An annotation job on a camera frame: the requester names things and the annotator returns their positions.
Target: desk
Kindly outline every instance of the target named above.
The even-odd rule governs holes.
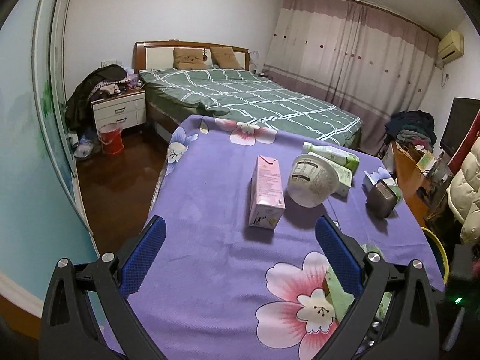
[[[420,258],[431,284],[443,290],[435,257],[405,202],[387,219],[367,211],[365,172],[383,164],[366,154],[356,153],[360,164],[346,198],[303,208],[285,193],[286,209],[274,231],[248,227],[257,156],[278,159],[285,191],[303,143],[319,142],[280,130],[244,130],[236,122],[192,115],[172,135],[149,216],[165,219],[165,243],[140,290],[128,298],[167,358],[312,359],[338,323],[330,311],[322,315],[325,329],[307,334],[306,319],[297,316],[304,309],[299,298],[314,292],[321,302],[316,307],[330,307],[323,300],[329,292],[326,259],[314,231],[325,214],[359,244],[377,246],[390,263]],[[318,311],[308,310],[318,318]],[[105,340],[119,349],[108,327]]]
[[[429,207],[418,197],[417,189],[420,187],[428,188],[430,182],[422,175],[414,160],[402,152],[395,142],[391,145],[398,186],[402,190],[405,202],[418,224],[421,227],[426,227],[424,218],[428,215]]]

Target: wooden desk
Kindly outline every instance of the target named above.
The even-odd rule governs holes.
[[[398,186],[402,190],[403,198],[418,224],[426,227],[424,218],[428,215],[429,207],[418,197],[417,189],[429,188],[430,183],[417,168],[415,161],[399,150],[395,142],[392,147]]]

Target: pink curtain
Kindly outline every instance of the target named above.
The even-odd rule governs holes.
[[[264,71],[362,118],[361,149],[375,154],[390,116],[422,102],[438,42],[417,25],[352,1],[283,0]]]

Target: flower print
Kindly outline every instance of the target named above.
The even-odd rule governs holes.
[[[183,127],[178,127],[172,135],[170,140],[169,148],[166,151],[166,173],[165,176],[168,176],[173,172],[176,163],[181,159],[183,154],[187,151],[188,145],[197,140],[198,134],[191,135],[187,137]]]
[[[376,183],[378,183],[380,180],[385,180],[385,179],[391,179],[392,176],[390,175],[390,173],[388,173],[388,170],[382,168],[382,167],[379,167],[378,168],[378,172],[373,172],[371,174],[371,178],[373,179],[373,181]]]
[[[311,360],[338,326],[335,310],[326,299],[330,264],[313,251],[302,269],[278,263],[267,271],[267,289],[282,299],[257,312],[257,337],[266,346],[283,349],[300,344],[300,360]]]
[[[200,130],[200,132],[201,132],[202,134],[208,134],[208,131],[209,131],[208,125],[207,125],[207,123],[203,120],[203,118],[202,118],[202,121],[200,122],[200,128],[199,128],[198,130]]]
[[[232,131],[230,141],[237,145],[252,146],[255,145],[255,142],[273,143],[277,136],[277,131],[273,128],[218,118],[215,119],[215,122],[222,130]]]

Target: black jacket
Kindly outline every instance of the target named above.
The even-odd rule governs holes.
[[[92,112],[89,111],[88,95],[92,92],[95,85],[100,81],[121,81],[127,76],[123,67],[117,64],[100,67],[90,73],[68,99],[65,120],[67,127],[72,131],[84,129],[88,124],[92,124]]]
[[[403,130],[413,130],[430,138],[431,144],[437,142],[435,135],[435,120],[428,112],[402,111],[393,114],[390,121],[385,125],[387,138],[385,142],[395,140],[398,133]]]

